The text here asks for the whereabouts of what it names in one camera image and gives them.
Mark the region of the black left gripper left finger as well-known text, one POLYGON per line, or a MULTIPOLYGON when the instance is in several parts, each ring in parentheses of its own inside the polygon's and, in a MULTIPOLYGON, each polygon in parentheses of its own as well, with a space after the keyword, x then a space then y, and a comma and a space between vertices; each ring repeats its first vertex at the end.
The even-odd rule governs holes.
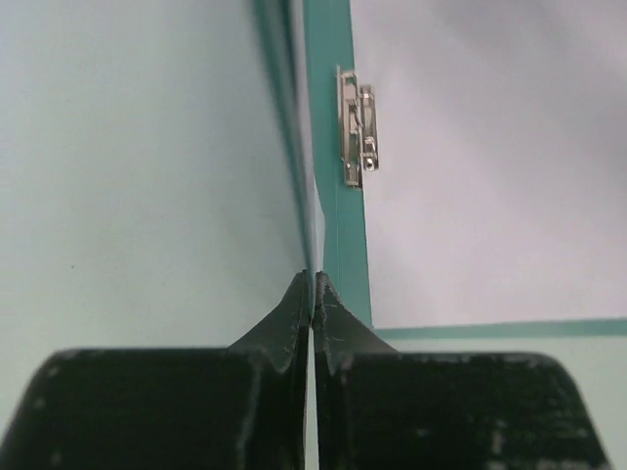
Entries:
POLYGON ((301 469, 310 278, 231 346, 53 353, 1 443, 5 469, 301 469))

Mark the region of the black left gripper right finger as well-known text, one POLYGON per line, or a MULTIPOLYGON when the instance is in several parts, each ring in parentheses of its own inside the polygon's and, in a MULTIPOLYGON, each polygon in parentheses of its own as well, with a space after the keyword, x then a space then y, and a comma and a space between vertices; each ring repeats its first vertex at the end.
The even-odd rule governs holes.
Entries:
POLYGON ((323 469, 607 469, 579 390, 530 352, 399 352, 325 273, 313 314, 323 469))

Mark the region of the white paper sheet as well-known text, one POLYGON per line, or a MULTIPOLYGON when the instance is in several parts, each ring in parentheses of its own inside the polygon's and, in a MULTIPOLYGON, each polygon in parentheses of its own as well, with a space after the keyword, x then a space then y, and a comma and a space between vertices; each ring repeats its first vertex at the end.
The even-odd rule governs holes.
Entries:
POLYGON ((356 1, 380 328, 626 313, 626 5, 356 1))

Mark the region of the chrome folder clip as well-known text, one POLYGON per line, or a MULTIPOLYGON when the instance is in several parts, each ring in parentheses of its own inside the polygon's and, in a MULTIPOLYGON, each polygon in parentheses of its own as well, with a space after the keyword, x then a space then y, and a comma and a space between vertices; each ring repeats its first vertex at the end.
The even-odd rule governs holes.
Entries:
POLYGON ((361 189, 363 174, 379 169, 374 88, 360 84, 353 70, 340 67, 337 67, 336 85, 344 183, 349 188, 361 189))

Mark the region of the teal folder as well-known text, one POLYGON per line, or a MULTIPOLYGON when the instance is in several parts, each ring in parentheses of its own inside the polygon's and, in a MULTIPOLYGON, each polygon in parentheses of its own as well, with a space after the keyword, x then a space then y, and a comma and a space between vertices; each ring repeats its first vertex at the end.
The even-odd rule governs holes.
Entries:
MULTIPOLYGON (((322 272, 345 308, 399 352, 547 355, 562 365, 577 386, 610 460, 607 469, 624 468, 626 313, 619 318, 442 327, 380 328, 374 324, 364 205, 368 172, 363 174, 361 189, 349 188, 340 161, 336 73, 337 67, 357 73, 354 2, 252 3, 295 173, 311 278, 313 347, 316 277, 322 272)), ((369 84, 359 77, 358 81, 369 84)))

